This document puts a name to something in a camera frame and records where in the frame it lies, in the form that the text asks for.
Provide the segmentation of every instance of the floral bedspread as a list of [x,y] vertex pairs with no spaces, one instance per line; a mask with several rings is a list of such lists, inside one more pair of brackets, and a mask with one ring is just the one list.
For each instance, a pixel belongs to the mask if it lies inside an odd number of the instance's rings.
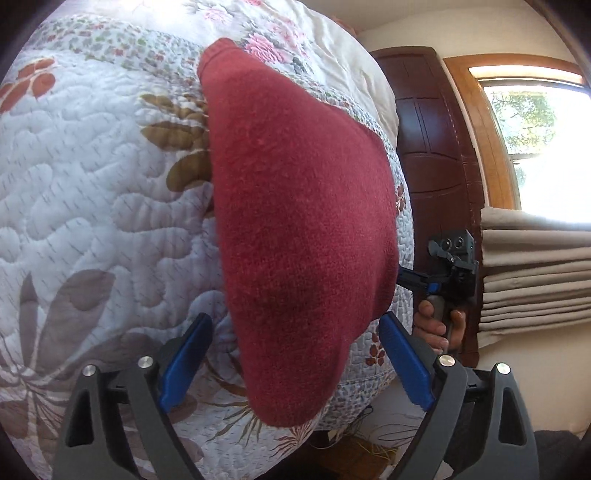
[[[381,137],[399,198],[401,264],[412,266],[391,128],[369,91],[350,87],[342,60],[320,60],[323,38],[310,26],[319,22],[338,28],[286,0],[70,0],[0,84],[0,423],[40,478],[51,477],[81,368],[153,354],[200,312],[214,320],[214,342],[170,417],[207,479],[255,478],[314,429],[350,423],[393,379],[372,322],[324,410],[302,426],[268,427],[249,407],[224,302],[195,72],[220,37]],[[392,307],[409,326],[410,293],[398,289]],[[130,412],[123,417],[142,476],[155,478]]]

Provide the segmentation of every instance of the human hand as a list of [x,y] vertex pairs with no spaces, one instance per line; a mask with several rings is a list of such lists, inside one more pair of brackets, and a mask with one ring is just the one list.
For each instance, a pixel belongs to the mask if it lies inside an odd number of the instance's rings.
[[[443,353],[448,341],[444,337],[446,327],[443,322],[433,318],[433,305],[428,300],[423,300],[418,305],[418,312],[413,317],[413,335],[425,340],[438,355]],[[450,312],[452,322],[452,337],[449,349],[456,350],[462,344],[466,331],[466,314],[460,310]]]

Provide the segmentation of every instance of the beige curtain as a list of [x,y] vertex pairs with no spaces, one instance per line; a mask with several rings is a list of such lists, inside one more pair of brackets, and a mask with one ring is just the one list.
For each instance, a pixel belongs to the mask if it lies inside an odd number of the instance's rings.
[[478,344],[591,322],[591,224],[482,209],[484,294]]

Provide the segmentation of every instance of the window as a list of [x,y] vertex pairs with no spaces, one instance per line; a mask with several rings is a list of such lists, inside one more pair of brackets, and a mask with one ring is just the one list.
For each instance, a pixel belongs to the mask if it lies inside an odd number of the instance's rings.
[[521,209],[591,222],[591,98],[581,87],[481,80],[515,169]]

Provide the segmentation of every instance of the red knit fabric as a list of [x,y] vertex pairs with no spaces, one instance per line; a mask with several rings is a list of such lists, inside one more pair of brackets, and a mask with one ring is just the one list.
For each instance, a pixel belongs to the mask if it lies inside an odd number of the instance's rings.
[[377,135],[231,40],[204,52],[198,74],[248,400],[269,425],[303,424],[394,296],[388,159]]

